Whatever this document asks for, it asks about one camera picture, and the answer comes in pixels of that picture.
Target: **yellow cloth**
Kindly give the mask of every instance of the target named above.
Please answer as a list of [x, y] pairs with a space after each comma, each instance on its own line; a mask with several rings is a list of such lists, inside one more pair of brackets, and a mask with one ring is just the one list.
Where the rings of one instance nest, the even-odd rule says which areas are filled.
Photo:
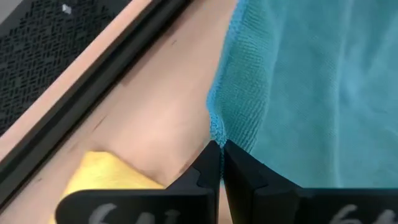
[[108, 152], [89, 151], [68, 183], [63, 198], [87, 189], [164, 189]]

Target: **microfiber cloth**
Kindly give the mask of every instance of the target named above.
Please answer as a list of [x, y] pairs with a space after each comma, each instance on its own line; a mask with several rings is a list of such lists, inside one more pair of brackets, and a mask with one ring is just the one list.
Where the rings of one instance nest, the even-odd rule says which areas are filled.
[[207, 107], [302, 187], [398, 187], [398, 1], [240, 0]]

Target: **teal microfiber towel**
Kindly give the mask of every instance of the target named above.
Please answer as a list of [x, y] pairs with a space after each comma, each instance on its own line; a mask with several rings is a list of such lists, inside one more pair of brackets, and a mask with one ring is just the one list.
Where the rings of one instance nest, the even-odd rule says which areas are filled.
[[398, 1], [240, 0], [207, 107], [302, 187], [398, 187]]

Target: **metal frame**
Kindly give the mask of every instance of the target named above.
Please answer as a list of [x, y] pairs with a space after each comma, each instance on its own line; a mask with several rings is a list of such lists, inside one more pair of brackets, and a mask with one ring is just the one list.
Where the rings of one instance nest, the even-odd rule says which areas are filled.
[[0, 162], [0, 212], [191, 0], [153, 0]]

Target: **black perforated grille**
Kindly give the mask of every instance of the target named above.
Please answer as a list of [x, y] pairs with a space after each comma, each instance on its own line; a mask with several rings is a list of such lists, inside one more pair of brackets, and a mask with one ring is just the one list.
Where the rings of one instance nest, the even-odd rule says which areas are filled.
[[[19, 12], [4, 21], [8, 24], [0, 30], [0, 136], [127, 3], [36, 0], [25, 9], [19, 6]], [[71, 8], [70, 14], [62, 11], [63, 4]]]

